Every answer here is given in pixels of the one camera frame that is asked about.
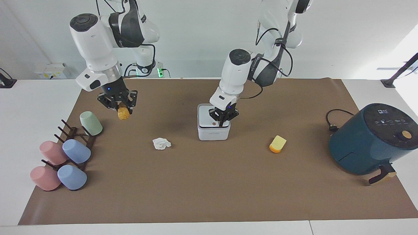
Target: air fryer control panel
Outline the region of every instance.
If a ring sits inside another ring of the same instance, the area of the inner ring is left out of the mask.
[[[400,148],[418,147],[418,125],[407,114],[385,104],[371,104],[364,110],[367,126],[378,138]]]

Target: black stand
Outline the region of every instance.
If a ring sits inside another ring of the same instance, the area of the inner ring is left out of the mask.
[[[393,81],[397,79],[403,72],[405,72],[415,61],[418,60],[418,53],[408,60],[402,68],[400,68],[391,78],[380,80],[386,88],[395,88]]]
[[[3,74],[0,73],[0,81],[3,84],[0,83],[0,88],[12,88],[13,85],[17,82],[16,79],[7,79],[5,76],[3,76]]]

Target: yellow and orange sponge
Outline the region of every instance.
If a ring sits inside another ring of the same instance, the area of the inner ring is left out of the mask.
[[[286,143],[286,139],[276,135],[273,142],[271,142],[270,144],[270,150],[273,153],[279,153],[282,151],[282,148],[285,145],[285,143]]]

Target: pink cup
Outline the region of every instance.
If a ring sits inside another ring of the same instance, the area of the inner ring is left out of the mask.
[[[52,141],[43,142],[41,146],[39,146],[39,150],[53,165],[60,165],[68,159],[67,155],[62,150],[61,145]]]
[[[30,177],[38,187],[45,191],[54,190],[61,184],[57,172],[46,166],[35,167]]]

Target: blue cup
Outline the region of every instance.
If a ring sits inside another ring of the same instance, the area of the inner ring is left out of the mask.
[[[73,165],[65,165],[58,170],[58,179],[69,190],[77,190],[86,183],[87,175]]]
[[[65,141],[62,150],[77,164],[87,161],[92,153],[84,144],[73,139]]]

